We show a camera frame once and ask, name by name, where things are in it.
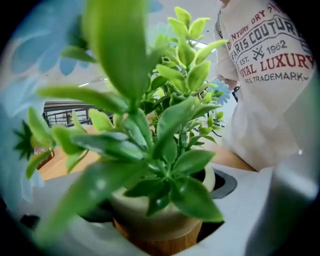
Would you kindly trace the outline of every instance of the black railing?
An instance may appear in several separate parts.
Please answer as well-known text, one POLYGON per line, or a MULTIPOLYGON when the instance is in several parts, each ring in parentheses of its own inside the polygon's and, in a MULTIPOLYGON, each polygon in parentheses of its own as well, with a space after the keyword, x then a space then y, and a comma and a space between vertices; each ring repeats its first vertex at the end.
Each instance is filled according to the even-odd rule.
POLYGON ((72 111, 84 112, 85 114, 77 114, 80 124, 92 125, 91 119, 89 117, 89 109, 97 109, 100 112, 106 113, 110 120, 113 121, 113 114, 104 111, 103 109, 98 109, 92 105, 83 104, 76 101, 52 101, 46 102, 44 106, 43 118, 49 127, 55 124, 61 124, 66 127, 74 126, 72 111))

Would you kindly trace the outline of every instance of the ceiling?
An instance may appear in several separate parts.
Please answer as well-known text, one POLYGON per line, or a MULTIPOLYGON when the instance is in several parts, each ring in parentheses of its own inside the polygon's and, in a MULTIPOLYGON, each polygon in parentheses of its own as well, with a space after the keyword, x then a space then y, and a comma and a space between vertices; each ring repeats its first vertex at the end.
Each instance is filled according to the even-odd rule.
MULTIPOLYGON (((158 1, 159 6, 162 6, 160 11, 156 11, 148 14, 148 29, 149 31, 156 31, 159 24, 166 24, 168 17, 175 17, 174 8, 179 6, 186 9, 192 15, 193 20, 200 17, 211 18, 206 23, 204 30, 204 38, 202 43, 208 44, 214 41, 213 27, 216 22, 217 14, 220 9, 220 2, 218 0, 154 0, 158 1)), ((88 88, 92 88, 98 91, 104 91, 106 89, 106 83, 103 82, 103 78, 106 76, 99 69, 97 65, 90 64, 87 68, 83 68, 79 65, 75 67, 72 73, 69 75, 63 75, 58 67, 54 67, 47 72, 39 72, 37 64, 31 66, 27 71, 20 74, 12 74, 11 72, 11 59, 12 55, 19 44, 19 40, 13 39, 7 46, 6 51, 2 56, 0 65, 0 88, 4 86, 8 81, 12 81, 18 77, 25 75, 37 75, 42 81, 47 84, 76 84, 86 85, 88 88)), ((216 54, 212 53, 209 57, 212 64, 216 63, 216 54)), ((214 65, 211 65, 211 71, 208 76, 208 80, 212 79, 215 75, 214 65)))

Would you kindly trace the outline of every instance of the wooden table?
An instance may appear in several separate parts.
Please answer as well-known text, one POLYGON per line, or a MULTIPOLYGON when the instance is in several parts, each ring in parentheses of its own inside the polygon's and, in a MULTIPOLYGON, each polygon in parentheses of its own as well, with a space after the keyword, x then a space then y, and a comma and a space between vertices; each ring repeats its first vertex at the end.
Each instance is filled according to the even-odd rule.
MULTIPOLYGON (((86 130, 88 131, 88 133, 96 133, 95 129, 91 125, 88 125, 86 127, 86 130)), ((249 165, 247 165, 243 160, 241 160, 238 156, 236 156, 229 150, 221 147, 220 145, 214 144, 213 142, 206 139, 200 141, 205 143, 203 147, 206 150, 215 151, 216 155, 212 159, 213 163, 246 171, 254 171, 249 165)), ((77 164, 77 166, 73 169, 73 172, 82 171, 87 165, 95 162, 99 157, 100 156, 98 154, 94 152, 89 152, 77 164)), ((66 175, 66 161, 67 155, 61 150, 60 147, 56 147, 54 149, 53 159, 47 162, 39 170, 40 174, 42 175, 42 178, 46 181, 66 175)), ((153 256, 169 256, 195 245, 197 243, 197 237, 201 229, 200 224, 196 226, 192 232, 183 237, 168 241, 149 241, 137 239, 134 236, 130 236, 129 234, 124 233, 121 227, 117 225, 116 221, 115 226, 116 229, 120 231, 120 233, 129 241, 131 241, 137 247, 141 248, 142 250, 153 256)))
MULTIPOLYGON (((88 125, 86 127, 88 133, 96 133, 93 126, 88 125)), ((237 169, 254 171, 248 164, 246 164, 241 158, 223 148, 220 145, 214 144, 207 139, 201 139, 199 141, 204 142, 203 147, 209 151, 215 151, 215 156, 212 159, 213 163, 233 167, 237 169)), ((95 162, 99 158, 99 155, 95 152, 89 152, 73 169, 73 172, 82 171, 87 165, 95 162)), ((60 147, 54 149, 54 158, 42 166, 39 170, 43 180, 47 181, 53 178, 64 176, 67 174, 66 168, 67 155, 61 150, 60 147)))

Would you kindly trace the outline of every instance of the gray object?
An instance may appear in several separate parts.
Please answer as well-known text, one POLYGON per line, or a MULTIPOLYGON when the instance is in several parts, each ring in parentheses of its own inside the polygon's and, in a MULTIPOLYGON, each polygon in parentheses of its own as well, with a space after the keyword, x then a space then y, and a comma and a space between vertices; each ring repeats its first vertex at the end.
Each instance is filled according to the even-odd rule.
MULTIPOLYGON (((320 82, 317 68, 314 70, 307 87, 284 114, 301 150, 274 168, 267 201, 247 244, 247 256, 270 255, 278 250, 318 196, 320 82)), ((306 235, 296 232, 295 246, 306 235)))
POLYGON ((213 168, 215 173, 215 187, 210 193, 212 199, 222 199, 234 191, 237 187, 237 180, 229 174, 224 173, 216 168, 213 168))
MULTIPOLYGON (((213 168, 236 179, 234 191, 214 202, 224 216, 222 224, 213 234, 179 255, 244 255, 246 242, 268 195, 272 169, 261 172, 244 171, 212 164, 213 168)), ((45 218, 59 198, 80 175, 80 172, 46 181, 43 188, 34 191, 34 203, 25 203, 16 213, 17 219, 24 214, 45 218)), ((66 231, 49 250, 54 255, 77 256, 135 256, 146 255, 136 248, 113 227, 112 223, 89 223, 76 216, 66 231)))

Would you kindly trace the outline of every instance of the plant stem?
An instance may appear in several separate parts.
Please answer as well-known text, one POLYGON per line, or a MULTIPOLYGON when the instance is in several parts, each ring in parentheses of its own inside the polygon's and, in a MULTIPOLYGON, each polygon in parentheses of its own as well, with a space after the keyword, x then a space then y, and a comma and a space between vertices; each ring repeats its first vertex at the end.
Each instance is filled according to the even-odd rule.
POLYGON ((179 149, 180 149, 180 156, 185 152, 185 147, 182 143, 182 138, 183 136, 185 136, 187 133, 185 131, 185 126, 182 125, 181 126, 181 129, 180 129, 180 132, 179 132, 179 149))
POLYGON ((159 167, 160 171, 163 173, 165 177, 168 176, 168 171, 162 166, 162 162, 160 160, 156 161, 156 165, 159 167))

